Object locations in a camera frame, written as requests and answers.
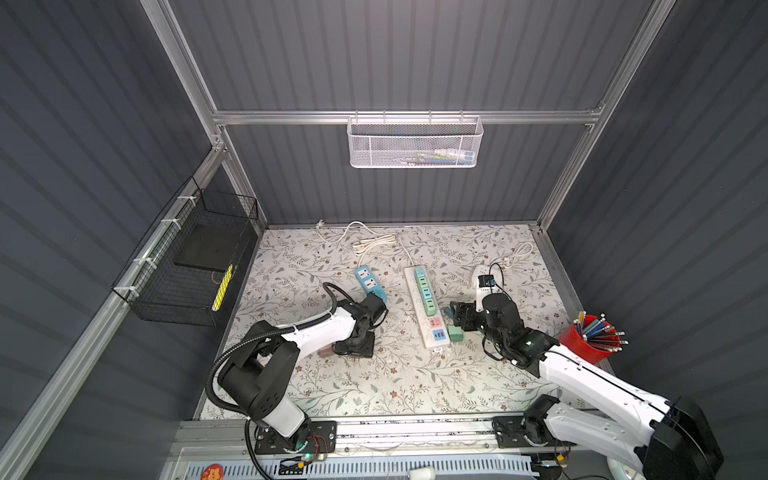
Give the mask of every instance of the wall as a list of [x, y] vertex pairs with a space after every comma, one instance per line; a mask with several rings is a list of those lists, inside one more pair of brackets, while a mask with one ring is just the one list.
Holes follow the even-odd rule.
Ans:
[[619, 376], [693, 396], [756, 478], [768, 450], [768, 2], [678, 2], [549, 231]]
[[[0, 2], [0, 444], [209, 150], [138, 2]], [[103, 455], [122, 455], [122, 446], [103, 440], [110, 435], [161, 449], [164, 439], [147, 437], [154, 431], [142, 430], [141, 415], [164, 422], [191, 415], [200, 383], [169, 370], [209, 358], [212, 335], [129, 318], [54, 434], [52, 445], [64, 432], [79, 436], [70, 437], [68, 466], [50, 472], [84, 472], [95, 443]], [[166, 384], [153, 377], [160, 372]], [[173, 393], [142, 383], [150, 378]], [[111, 392], [109, 381], [133, 389]], [[72, 416], [82, 409], [91, 416], [77, 424]], [[110, 415], [130, 419], [134, 431], [109, 429]], [[141, 464], [138, 453], [152, 452], [131, 455]]]
[[[258, 111], [594, 108], [648, 3], [171, 2], [217, 108]], [[583, 131], [486, 125], [475, 168], [360, 171], [344, 127], [229, 129], [271, 224], [535, 220]]]

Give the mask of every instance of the round red sticker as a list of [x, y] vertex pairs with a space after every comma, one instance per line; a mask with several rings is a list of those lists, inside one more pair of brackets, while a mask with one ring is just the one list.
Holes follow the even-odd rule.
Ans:
[[224, 468], [217, 463], [210, 465], [200, 475], [200, 480], [221, 480], [222, 478], [224, 478]]

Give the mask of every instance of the white power strip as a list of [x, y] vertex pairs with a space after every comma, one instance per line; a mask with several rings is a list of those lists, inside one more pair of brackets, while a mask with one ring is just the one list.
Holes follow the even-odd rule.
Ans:
[[[403, 274], [406, 276], [408, 290], [411, 293], [411, 301], [413, 302], [413, 309], [416, 312], [416, 319], [419, 321], [419, 329], [422, 331], [424, 346], [427, 349], [442, 350], [444, 347], [451, 345], [451, 339], [448, 337], [448, 327], [442, 319], [440, 305], [437, 306], [437, 313], [432, 316], [427, 316], [427, 313], [424, 310], [422, 294], [419, 287], [416, 285], [415, 270], [418, 266], [423, 268], [426, 273], [426, 266], [417, 265], [406, 267], [403, 269]], [[429, 283], [429, 289], [434, 296], [435, 291], [432, 289], [432, 283], [429, 282], [429, 277], [427, 277], [427, 283]]]

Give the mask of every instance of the red pen holder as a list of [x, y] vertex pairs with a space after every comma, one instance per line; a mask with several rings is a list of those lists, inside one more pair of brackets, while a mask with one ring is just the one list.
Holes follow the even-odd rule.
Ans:
[[[590, 323], [597, 319], [598, 318], [594, 315], [586, 315], [584, 317], [584, 327], [589, 326]], [[578, 334], [576, 331], [576, 325], [573, 323], [560, 335], [558, 340], [560, 340], [560, 343], [568, 347], [573, 353], [580, 356], [582, 359], [587, 360], [592, 365], [601, 361], [602, 359], [608, 358], [613, 353], [605, 352], [590, 346], [583, 338], [581, 338], [581, 335]]]

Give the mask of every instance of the floral patterned surface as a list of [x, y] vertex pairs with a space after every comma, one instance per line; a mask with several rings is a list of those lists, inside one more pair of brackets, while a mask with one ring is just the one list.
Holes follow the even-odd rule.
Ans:
[[[533, 241], [523, 225], [481, 227], [392, 227], [417, 264], [426, 265], [441, 308], [451, 300], [474, 301], [470, 276], [480, 264], [509, 257], [520, 242], [534, 251], [504, 268], [505, 289], [527, 326], [557, 336], [567, 316]], [[324, 230], [334, 240], [341, 230]], [[351, 244], [371, 237], [350, 230], [341, 243], [324, 242], [315, 230], [267, 230], [247, 280], [227, 346], [240, 341], [257, 321], [293, 323], [321, 313], [329, 299], [320, 284], [333, 281], [356, 299]], [[307, 356], [295, 368], [288, 395], [309, 416], [403, 415], [523, 410], [542, 393], [579, 408], [586, 404], [557, 386], [496, 362], [482, 351], [478, 333], [465, 333], [447, 352], [424, 347], [402, 269], [409, 265], [400, 246], [379, 247], [366, 263], [389, 297], [389, 315], [376, 329], [372, 359]], [[221, 389], [222, 398], [229, 399]], [[206, 400], [201, 419], [238, 418]]]

